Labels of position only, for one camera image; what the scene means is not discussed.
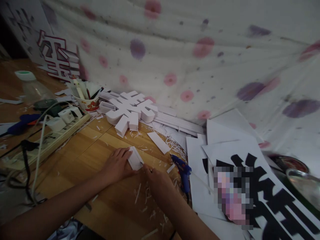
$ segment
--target marker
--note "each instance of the marker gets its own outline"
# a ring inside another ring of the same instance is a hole
[[[84,95],[83,95],[83,92],[81,91],[79,82],[78,82],[78,80],[76,78],[73,79],[73,83],[76,85],[76,88],[77,88],[77,91],[78,91],[80,99],[85,99]]]

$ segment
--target hand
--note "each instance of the hand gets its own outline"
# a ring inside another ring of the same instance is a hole
[[[98,173],[107,186],[138,173],[138,171],[125,168],[127,159],[132,154],[132,151],[129,151],[129,149],[129,147],[116,149]]]
[[[151,168],[147,164],[143,165],[143,170],[147,175],[151,194],[162,211],[172,207],[177,199],[183,199],[167,173]]]

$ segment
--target blue glue gun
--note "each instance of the blue glue gun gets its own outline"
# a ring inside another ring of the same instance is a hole
[[[179,169],[179,174],[181,177],[181,190],[187,194],[190,192],[188,176],[191,174],[191,167],[189,167],[184,161],[175,155],[171,155],[171,158]]]

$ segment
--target pink polka dot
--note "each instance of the pink polka dot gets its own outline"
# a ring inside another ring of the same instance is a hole
[[[87,16],[87,18],[89,18],[90,20],[95,21],[95,20],[97,19],[96,15],[95,15],[93,12],[91,12],[91,10],[90,10],[87,6],[82,5],[82,6],[80,7],[80,9],[84,12],[84,14],[85,14],[85,15]]]
[[[257,126],[254,124],[254,123],[249,123],[250,124],[250,126],[253,128],[253,129],[256,129],[257,128]]]
[[[144,100],[148,100],[148,99],[150,99],[153,103],[156,103],[156,100],[151,96],[148,96],[148,97],[144,98]]]
[[[257,95],[270,92],[273,89],[275,89],[279,84],[280,84],[280,77],[275,77],[271,81],[269,81]]]
[[[320,40],[315,42],[314,44],[310,45],[309,47],[304,50],[299,58],[300,62],[306,61],[312,56],[320,53]]]
[[[196,58],[204,58],[212,51],[213,46],[214,41],[211,38],[201,38],[193,48],[193,56]]]
[[[124,76],[124,75],[121,75],[121,76],[119,77],[119,82],[120,82],[120,84],[121,84],[123,87],[126,87],[126,86],[128,85],[128,79],[127,79],[127,77]]]
[[[197,116],[198,116],[198,119],[209,119],[211,116],[211,112],[207,110],[203,110],[199,112]]]
[[[161,13],[161,4],[158,0],[147,0],[144,5],[144,15],[151,19],[158,18]]]
[[[176,84],[177,76],[174,73],[169,73],[168,75],[165,76],[163,82],[165,85],[170,87],[170,86]]]
[[[100,62],[100,65],[103,68],[107,68],[108,67],[108,61],[104,56],[102,56],[102,55],[99,56],[99,62]]]
[[[89,44],[89,42],[87,40],[85,40],[84,38],[81,38],[80,39],[80,44],[81,44],[82,49],[85,52],[87,52],[87,53],[90,52],[90,44]]]
[[[190,90],[184,91],[183,93],[181,93],[180,95],[180,99],[183,102],[189,102],[190,100],[192,100],[194,97],[193,92],[191,92]]]
[[[270,146],[271,146],[271,143],[269,143],[268,141],[264,141],[263,143],[259,143],[260,148],[267,148]]]

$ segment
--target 3d foam character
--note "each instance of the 3d foam character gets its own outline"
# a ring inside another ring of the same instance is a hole
[[[122,115],[117,125],[115,126],[117,134],[123,138],[128,127],[131,131],[138,130],[138,113],[132,112],[129,114],[129,117]]]
[[[130,130],[138,130],[138,121],[140,119],[141,111],[137,107],[133,107],[130,104],[120,103],[116,99],[110,99],[109,102],[113,104],[116,110],[110,110],[106,113],[107,120],[110,124],[116,126],[117,133],[121,136],[124,129],[125,119],[122,119],[122,116],[127,117],[127,128],[130,127]]]
[[[137,108],[141,111],[141,119],[146,123],[152,122],[154,117],[158,114],[158,107],[152,105],[150,99],[137,105]]]
[[[120,93],[120,96],[128,100],[132,106],[137,106],[139,103],[144,102],[144,95],[142,93],[138,94],[136,91],[129,93]]]
[[[65,39],[47,36],[42,30],[37,44],[46,61],[45,68],[41,68],[46,70],[49,76],[68,82],[71,81],[72,75],[80,76],[75,44],[68,42],[67,48]]]

